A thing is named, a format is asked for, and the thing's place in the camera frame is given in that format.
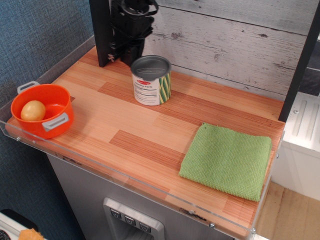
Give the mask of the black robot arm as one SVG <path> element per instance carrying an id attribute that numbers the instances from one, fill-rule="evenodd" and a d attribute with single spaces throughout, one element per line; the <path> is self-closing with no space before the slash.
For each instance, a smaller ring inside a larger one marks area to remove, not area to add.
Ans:
<path id="1" fill-rule="evenodd" d="M 113 0 L 111 27 L 113 37 L 109 43 L 108 60 L 121 59 L 130 66 L 143 53 L 145 38 L 152 31 L 154 17 L 159 10 L 155 0 Z"/>

